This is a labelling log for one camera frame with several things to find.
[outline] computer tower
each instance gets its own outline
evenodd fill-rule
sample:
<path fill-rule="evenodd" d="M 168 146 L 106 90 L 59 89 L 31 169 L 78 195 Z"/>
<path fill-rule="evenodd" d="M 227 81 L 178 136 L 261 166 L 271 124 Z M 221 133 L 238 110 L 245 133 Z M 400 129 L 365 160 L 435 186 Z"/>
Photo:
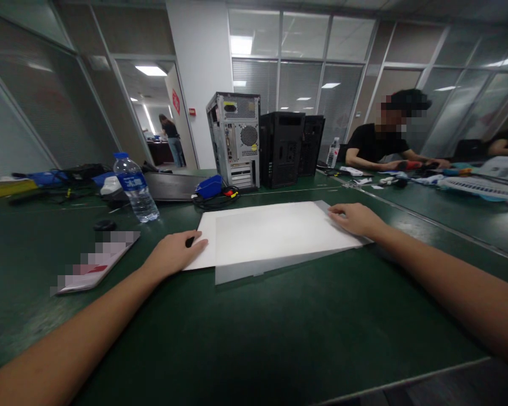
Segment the computer tower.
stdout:
<path fill-rule="evenodd" d="M 301 155 L 299 156 L 299 176 L 314 176 L 316 162 L 322 144 L 323 116 L 305 116 L 305 128 L 301 139 Z"/>
<path fill-rule="evenodd" d="M 260 117 L 261 181 L 279 188 L 297 183 L 304 113 L 274 112 Z"/>
<path fill-rule="evenodd" d="M 260 96 L 216 92 L 207 105 L 216 168 L 227 186 L 260 187 Z"/>

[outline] green desk surface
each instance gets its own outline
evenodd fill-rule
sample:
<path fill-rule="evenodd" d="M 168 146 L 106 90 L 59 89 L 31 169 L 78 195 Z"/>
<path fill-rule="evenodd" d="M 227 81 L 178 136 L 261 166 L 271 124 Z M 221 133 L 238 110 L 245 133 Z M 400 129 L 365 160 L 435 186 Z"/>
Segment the green desk surface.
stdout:
<path fill-rule="evenodd" d="M 375 176 L 378 181 L 382 176 Z M 508 253 L 508 202 L 409 183 L 404 189 L 363 189 Z"/>
<path fill-rule="evenodd" d="M 504 257 L 334 184 L 244 195 L 230 208 L 360 201 L 508 281 Z M 166 234 L 195 228 L 201 218 L 188 203 L 159 205 L 161 217 L 147 224 L 129 208 L 109 214 L 96 198 L 55 207 L 12 209 L 0 201 L 0 366 L 124 279 Z M 67 264 L 92 251 L 92 225 L 103 218 L 141 230 L 141 238 L 95 289 L 50 297 Z M 175 275 L 142 306 L 73 403 L 312 404 L 488 355 L 376 251 L 371 245 L 218 287 L 214 268 Z"/>

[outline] jeans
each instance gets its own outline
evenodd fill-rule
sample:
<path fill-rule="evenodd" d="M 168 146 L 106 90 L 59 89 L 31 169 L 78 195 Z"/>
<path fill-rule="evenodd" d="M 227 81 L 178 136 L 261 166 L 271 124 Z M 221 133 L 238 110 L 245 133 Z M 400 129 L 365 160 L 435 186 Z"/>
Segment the jeans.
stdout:
<path fill-rule="evenodd" d="M 171 149 L 171 154 L 173 155 L 173 161 L 175 161 L 176 167 L 186 166 L 185 157 L 182 154 L 182 145 L 179 137 L 170 137 L 168 138 L 169 148 Z"/>

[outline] yellow object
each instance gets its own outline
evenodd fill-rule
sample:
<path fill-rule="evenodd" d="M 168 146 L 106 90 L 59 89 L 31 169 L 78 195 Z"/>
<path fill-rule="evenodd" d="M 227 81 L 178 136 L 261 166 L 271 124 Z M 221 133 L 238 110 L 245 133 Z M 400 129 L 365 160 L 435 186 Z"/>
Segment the yellow object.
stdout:
<path fill-rule="evenodd" d="M 0 197 L 16 195 L 17 193 L 23 193 L 37 188 L 38 186 L 31 179 L 0 182 Z"/>

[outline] plastic bottle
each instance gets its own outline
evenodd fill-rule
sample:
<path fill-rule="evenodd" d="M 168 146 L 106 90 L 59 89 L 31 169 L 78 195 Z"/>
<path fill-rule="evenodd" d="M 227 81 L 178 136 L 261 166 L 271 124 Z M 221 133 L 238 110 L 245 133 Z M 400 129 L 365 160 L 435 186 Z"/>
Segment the plastic bottle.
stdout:
<path fill-rule="evenodd" d="M 335 137 L 333 142 L 331 143 L 331 146 L 329 147 L 329 153 L 327 154 L 327 165 L 328 167 L 335 167 L 335 164 L 337 163 L 337 157 L 339 155 L 339 137 Z"/>
<path fill-rule="evenodd" d="M 130 198 L 130 204 L 140 222 L 156 220 L 160 212 L 156 207 L 148 186 L 145 182 L 141 168 L 130 158 L 126 152 L 114 154 L 117 161 L 113 171 L 119 179 L 124 193 Z"/>

